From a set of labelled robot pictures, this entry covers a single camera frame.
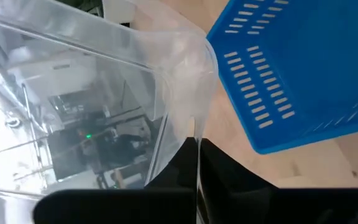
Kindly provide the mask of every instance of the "transparent plastic bin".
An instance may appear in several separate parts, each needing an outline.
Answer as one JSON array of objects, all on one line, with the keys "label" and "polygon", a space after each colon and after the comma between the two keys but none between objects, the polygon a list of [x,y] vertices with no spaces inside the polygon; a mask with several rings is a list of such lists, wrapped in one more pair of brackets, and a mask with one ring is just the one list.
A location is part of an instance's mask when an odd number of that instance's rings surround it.
[{"label": "transparent plastic bin", "polygon": [[193,121],[201,138],[218,78],[205,33],[160,2],[128,4],[147,30],[55,1],[0,0],[2,201],[27,198],[30,213],[61,189],[142,188]]}]

